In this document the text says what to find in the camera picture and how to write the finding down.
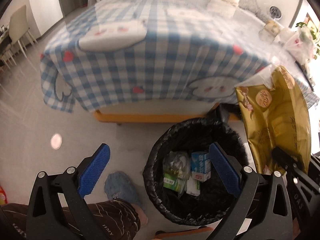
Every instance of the brown pajama pants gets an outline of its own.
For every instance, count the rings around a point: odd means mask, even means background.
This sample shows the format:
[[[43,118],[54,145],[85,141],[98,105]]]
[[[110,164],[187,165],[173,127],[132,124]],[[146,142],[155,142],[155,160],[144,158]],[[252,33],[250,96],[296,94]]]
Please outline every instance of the brown pajama pants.
[[[140,229],[140,220],[135,209],[126,201],[115,199],[96,204],[88,204],[97,222],[111,240],[132,240]],[[28,206],[10,203],[1,206],[14,228],[24,237],[26,235]],[[69,208],[63,208],[70,229],[81,235]]]

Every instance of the red strawberry print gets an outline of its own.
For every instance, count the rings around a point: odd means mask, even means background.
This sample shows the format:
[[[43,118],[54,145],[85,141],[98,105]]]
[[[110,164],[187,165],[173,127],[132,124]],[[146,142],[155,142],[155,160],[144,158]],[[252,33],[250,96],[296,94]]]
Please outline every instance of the red strawberry print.
[[[262,67],[260,67],[260,68],[258,68],[257,70],[256,70],[256,73],[258,73],[258,72],[260,72],[262,69],[264,69],[265,68],[265,66],[262,66]]]
[[[137,87],[135,86],[133,89],[132,89],[132,92],[135,93],[135,94],[141,94],[141,93],[144,93],[144,89],[142,87]]]
[[[233,45],[233,51],[236,55],[242,55],[243,49],[239,47],[238,45]]]
[[[103,34],[103,33],[105,33],[105,32],[106,32],[105,30],[102,30],[102,31],[100,31],[100,32],[95,33],[94,35],[99,36],[99,35],[101,35],[101,34]]]
[[[64,62],[70,62],[70,61],[73,61],[75,55],[73,55],[73,53],[69,50],[66,50],[64,52],[64,56],[63,56],[63,61]]]

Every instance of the gray tile floor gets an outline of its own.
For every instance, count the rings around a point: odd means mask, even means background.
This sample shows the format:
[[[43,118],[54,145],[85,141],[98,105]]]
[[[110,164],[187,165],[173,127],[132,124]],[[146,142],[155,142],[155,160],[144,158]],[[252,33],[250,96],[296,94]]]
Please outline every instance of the gray tile floor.
[[[47,33],[36,50],[28,47],[27,55],[35,71],[22,54],[15,58],[18,65],[12,72],[0,76],[0,184],[9,202],[28,204],[34,180],[39,171],[57,174],[69,166],[77,166],[92,155],[101,143],[111,149],[111,159],[87,203],[106,201],[104,181],[113,171],[124,171],[139,190],[149,223],[135,239],[152,239],[158,230],[181,231],[190,227],[179,226],[166,220],[148,199],[144,189],[142,171],[148,154],[156,140],[171,124],[122,124],[98,122],[92,113],[76,104],[72,114],[59,112],[43,102],[39,55],[54,34],[85,8],[77,9]],[[245,139],[243,124],[231,124]],[[54,133],[62,135],[59,150],[53,150],[50,139]]]

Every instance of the gold paper bag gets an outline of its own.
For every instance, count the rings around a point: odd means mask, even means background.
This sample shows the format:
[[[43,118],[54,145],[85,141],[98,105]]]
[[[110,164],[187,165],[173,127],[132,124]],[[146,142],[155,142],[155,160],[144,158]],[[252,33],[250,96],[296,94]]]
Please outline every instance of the gold paper bag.
[[[247,139],[258,173],[280,171],[271,157],[279,146],[308,172],[311,157],[310,120],[306,102],[294,78],[284,67],[272,72],[273,87],[236,87]]]

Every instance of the blue gripper pad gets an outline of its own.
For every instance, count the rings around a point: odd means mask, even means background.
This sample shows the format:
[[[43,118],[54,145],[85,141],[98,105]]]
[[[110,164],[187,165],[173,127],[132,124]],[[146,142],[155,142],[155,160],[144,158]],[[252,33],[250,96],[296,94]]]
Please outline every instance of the blue gripper pad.
[[[104,145],[79,179],[78,192],[82,198],[91,194],[109,160],[110,148],[108,145]]]
[[[212,143],[209,147],[209,158],[229,194],[238,197],[241,191],[240,178],[219,147]]]

